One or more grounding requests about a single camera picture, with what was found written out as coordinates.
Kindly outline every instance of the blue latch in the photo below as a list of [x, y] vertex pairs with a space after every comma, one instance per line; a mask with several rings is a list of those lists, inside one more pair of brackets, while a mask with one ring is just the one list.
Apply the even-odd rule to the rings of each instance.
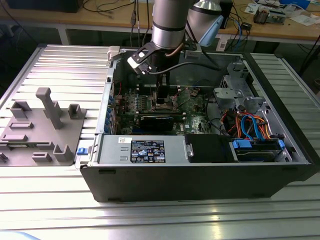
[[232, 142], [234, 149], [252, 148], [251, 142], [244, 139], [236, 139]]
[[283, 140], [279, 140], [278, 143], [281, 149], [285, 149], [286, 145]]
[[78, 151], [76, 152], [78, 156], [85, 156], [88, 155], [88, 148], [79, 147]]

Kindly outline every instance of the aluminum work surface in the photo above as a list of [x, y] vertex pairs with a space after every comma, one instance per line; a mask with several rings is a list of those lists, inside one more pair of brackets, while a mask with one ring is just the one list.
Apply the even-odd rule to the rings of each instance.
[[[320, 156], [320, 102], [286, 60], [273, 54], [251, 54], [293, 119]], [[259, 96], [263, 96], [253, 82]]]
[[[31, 107], [42, 108], [28, 93], [50, 86], [53, 100], [87, 109], [79, 145], [92, 144], [107, 50], [40, 49], [34, 56], [38, 60], [29, 67], [33, 70], [25, 69], [22, 85], [0, 110], [1, 126], [11, 116], [7, 107], [13, 99], [26, 99]], [[319, 189], [318, 173], [306, 182], [291, 183], [272, 198], [99, 203], [75, 166], [0, 167], [0, 229], [27, 232], [41, 240], [313, 240], [320, 239]]]

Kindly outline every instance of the floor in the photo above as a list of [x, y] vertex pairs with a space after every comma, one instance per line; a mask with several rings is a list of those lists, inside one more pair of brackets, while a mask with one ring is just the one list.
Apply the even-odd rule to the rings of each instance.
[[[38, 42], [45, 44], [61, 44], [58, 31], [53, 28], [25, 28], [30, 35]], [[0, 37], [0, 95], [2, 95], [20, 69], [24, 66], [29, 56], [36, 48], [36, 44], [27, 36], [27, 34], [19, 27], [14, 27], [14, 37], [10, 38], [6, 35]], [[69, 39], [72, 45], [87, 46], [130, 46], [130, 35], [126, 32], [99, 32], [90, 30], [68, 30]], [[138, 35], [133, 34], [133, 47], [138, 46]], [[207, 51], [214, 51], [218, 39], [214, 41]], [[243, 44], [236, 52], [252, 52], [255, 48], [255, 41], [248, 41]], [[275, 50], [276, 54], [283, 56], [291, 66], [298, 71], [305, 57], [307, 56], [307, 48], [312, 45], [305, 45], [303, 51], [297, 44], [280, 43]], [[319, 90], [314, 85], [314, 80], [320, 78], [320, 59], [312, 63], [308, 70], [302, 76], [303, 80], [309, 87], [318, 93]]]

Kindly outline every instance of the power supply label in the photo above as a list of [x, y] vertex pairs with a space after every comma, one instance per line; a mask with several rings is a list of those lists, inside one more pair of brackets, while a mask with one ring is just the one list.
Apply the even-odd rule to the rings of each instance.
[[166, 162], [164, 141], [131, 141], [131, 158], [134, 164], [163, 164]]

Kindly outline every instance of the blue cable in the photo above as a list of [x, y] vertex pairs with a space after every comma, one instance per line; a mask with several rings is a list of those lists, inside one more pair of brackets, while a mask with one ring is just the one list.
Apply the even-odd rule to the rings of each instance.
[[245, 115], [242, 120], [241, 120], [241, 131], [243, 132], [244, 135], [246, 135], [251, 141], [253, 141], [254, 139], [252, 138], [252, 136], [250, 136], [249, 134], [247, 134], [246, 130], [245, 130], [245, 121], [247, 118], [252, 118], [253, 121], [253, 126], [254, 126], [254, 131], [255, 131], [255, 135], [256, 137], [261, 140], [261, 141], [265, 141], [266, 139], [262, 136], [262, 134], [260, 133], [259, 129], [258, 129], [258, 125], [256, 122], [256, 119], [253, 116], [250, 115]]
[[237, 20], [233, 20], [236, 22], [236, 24], [238, 24], [238, 27], [239, 27], [239, 39], [238, 39], [238, 42], [236, 43], [235, 45], [235, 48], [234, 48], [234, 52], [237, 50], [238, 46], [239, 46], [239, 43], [240, 43], [240, 40], [241, 40], [241, 36], [242, 36], [242, 29], [241, 29], [241, 26], [240, 26], [240, 23], [237, 21]]

